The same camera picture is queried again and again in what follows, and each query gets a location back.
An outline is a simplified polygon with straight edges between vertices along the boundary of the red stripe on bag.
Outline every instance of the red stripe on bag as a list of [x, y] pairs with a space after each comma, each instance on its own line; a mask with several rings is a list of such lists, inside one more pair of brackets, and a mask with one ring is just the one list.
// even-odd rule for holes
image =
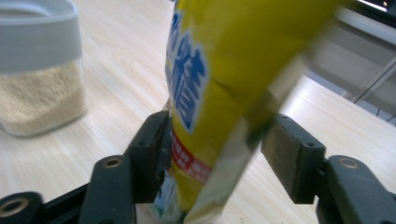
[[174, 164], [189, 176], [204, 184], [212, 169], [195, 158], [180, 142], [175, 132], [172, 132], [172, 158]]

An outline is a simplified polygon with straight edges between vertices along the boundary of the plastic container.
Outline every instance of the plastic container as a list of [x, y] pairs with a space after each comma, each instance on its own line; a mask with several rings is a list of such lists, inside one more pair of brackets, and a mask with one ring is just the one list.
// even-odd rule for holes
[[0, 128], [31, 136], [85, 111], [78, 11], [65, 0], [0, 2]]

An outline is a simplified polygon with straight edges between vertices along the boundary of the yellow bag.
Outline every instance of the yellow bag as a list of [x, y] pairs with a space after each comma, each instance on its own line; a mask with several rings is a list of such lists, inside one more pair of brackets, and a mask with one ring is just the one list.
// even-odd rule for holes
[[301, 74], [286, 65], [340, 2], [176, 2], [165, 68], [173, 164], [151, 206], [159, 220], [210, 223], [221, 213], [295, 82], [290, 74]]

